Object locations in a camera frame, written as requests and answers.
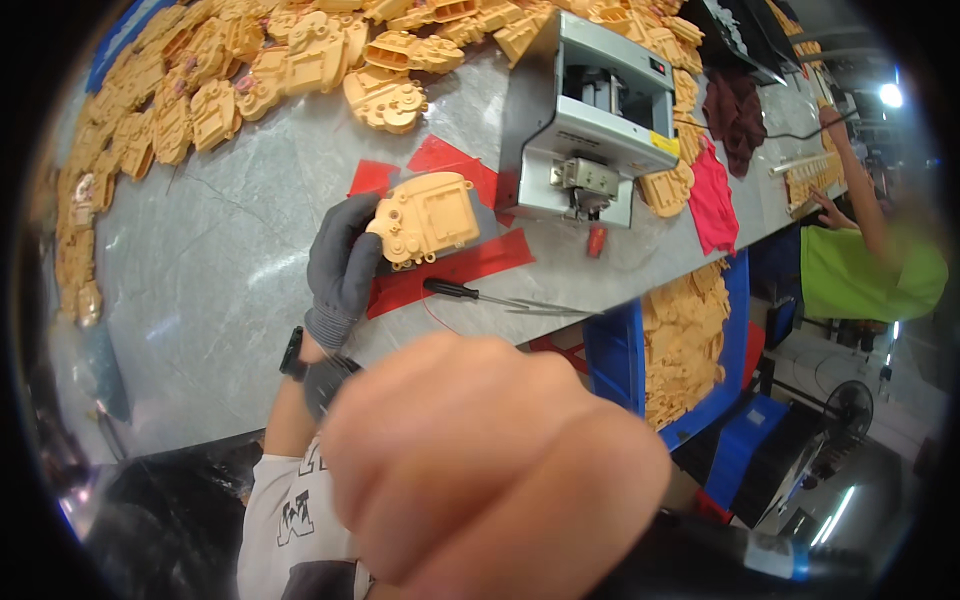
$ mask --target gray work glove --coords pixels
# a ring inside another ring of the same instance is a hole
[[[325,350],[339,350],[367,310],[383,243],[376,233],[361,233],[352,248],[350,239],[373,216],[379,201],[377,194],[358,194],[330,208],[310,248],[306,280],[313,292],[313,308],[303,320]]]

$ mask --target black screwdriver handle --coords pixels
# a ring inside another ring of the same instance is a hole
[[[446,279],[438,279],[436,277],[424,279],[423,289],[433,292],[434,294],[443,294],[444,296],[452,296],[453,298],[467,297],[473,298],[474,300],[480,299],[480,290],[471,290],[467,286],[460,285],[459,283],[447,281]]]

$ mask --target red wire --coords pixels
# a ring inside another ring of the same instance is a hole
[[[450,331],[453,331],[453,332],[456,333],[457,335],[460,335],[460,333],[459,333],[456,329],[454,329],[454,328],[451,327],[450,325],[448,325],[448,324],[444,323],[443,321],[441,321],[440,319],[438,319],[438,318],[437,318],[437,315],[433,314],[433,311],[430,310],[430,307],[426,305],[426,295],[424,294],[424,289],[423,289],[423,283],[422,283],[422,282],[420,283],[420,302],[423,304],[423,309],[426,310],[426,312],[427,312],[428,315],[430,315],[431,317],[433,317],[433,320],[434,320],[434,321],[436,321],[437,323],[443,325],[444,327],[446,327],[446,328],[449,329]]]

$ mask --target blue crate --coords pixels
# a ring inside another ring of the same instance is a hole
[[[730,268],[724,271],[723,278],[730,293],[731,311],[723,325],[724,346],[718,361],[727,378],[713,386],[692,411],[660,431],[671,452],[722,415],[740,395],[750,308],[747,251],[738,252],[736,258],[727,257],[727,262]],[[584,350],[593,393],[643,416],[646,370],[640,300],[631,300],[587,320]]]

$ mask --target gray machine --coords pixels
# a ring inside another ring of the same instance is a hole
[[[555,11],[510,76],[496,209],[628,228],[634,180],[677,166],[670,63]]]

